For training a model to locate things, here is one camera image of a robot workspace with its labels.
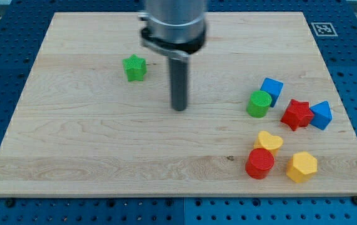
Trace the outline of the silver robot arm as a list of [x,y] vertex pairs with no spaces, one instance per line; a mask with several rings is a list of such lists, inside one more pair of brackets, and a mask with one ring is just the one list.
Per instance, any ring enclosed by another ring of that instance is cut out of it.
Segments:
[[145,22],[141,45],[187,63],[206,40],[206,0],[145,0],[138,18]]

